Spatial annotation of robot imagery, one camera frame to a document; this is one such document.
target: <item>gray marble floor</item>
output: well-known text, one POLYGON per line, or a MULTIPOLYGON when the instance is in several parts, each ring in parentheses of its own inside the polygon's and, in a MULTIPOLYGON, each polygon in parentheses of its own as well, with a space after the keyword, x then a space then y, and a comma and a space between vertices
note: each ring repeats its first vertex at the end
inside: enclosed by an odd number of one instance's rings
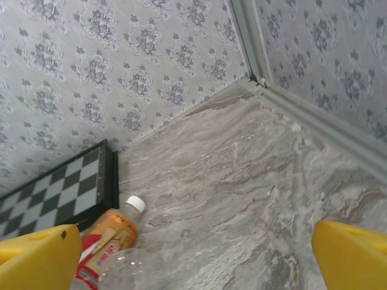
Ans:
POLYGON ((122 153, 120 189, 148 205, 160 289, 325 289, 318 220, 387 229, 383 184, 242 88, 122 153))

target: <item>wallpaper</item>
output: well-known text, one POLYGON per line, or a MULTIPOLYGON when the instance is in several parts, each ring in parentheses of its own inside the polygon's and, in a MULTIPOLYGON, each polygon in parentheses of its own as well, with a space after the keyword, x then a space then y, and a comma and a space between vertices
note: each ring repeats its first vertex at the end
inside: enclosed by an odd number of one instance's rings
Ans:
POLYGON ((387 143, 387 1, 255 3, 275 83, 387 143))
POLYGON ((0 1, 0 193, 246 74, 223 1, 0 1))

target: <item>black and white chessboard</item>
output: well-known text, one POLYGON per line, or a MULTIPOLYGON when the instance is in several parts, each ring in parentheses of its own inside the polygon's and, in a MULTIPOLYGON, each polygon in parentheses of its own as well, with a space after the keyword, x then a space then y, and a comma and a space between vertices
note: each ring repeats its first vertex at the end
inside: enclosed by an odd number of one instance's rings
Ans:
POLYGON ((117 154, 107 140, 0 199, 0 240, 61 224, 89 227, 118 208, 117 154))

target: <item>white bottle cap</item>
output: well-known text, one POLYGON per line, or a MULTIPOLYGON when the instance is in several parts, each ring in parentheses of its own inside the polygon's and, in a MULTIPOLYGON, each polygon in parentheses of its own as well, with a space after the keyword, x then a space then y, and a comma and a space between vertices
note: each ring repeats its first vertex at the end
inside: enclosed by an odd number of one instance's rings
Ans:
POLYGON ((145 202, 143 202, 143 200, 136 195, 132 195, 131 197, 129 197, 125 203, 133 206, 136 210, 138 210, 139 213, 144 212, 145 202))

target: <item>orange bottle label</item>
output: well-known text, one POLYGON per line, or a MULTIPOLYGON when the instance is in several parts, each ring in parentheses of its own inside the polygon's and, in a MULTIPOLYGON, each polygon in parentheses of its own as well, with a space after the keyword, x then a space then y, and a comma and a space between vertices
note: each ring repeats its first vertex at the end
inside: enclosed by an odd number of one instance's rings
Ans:
POLYGON ((104 261, 114 253, 130 248, 138 228, 115 210, 104 213, 82 237, 83 253, 76 278, 96 290, 104 261))

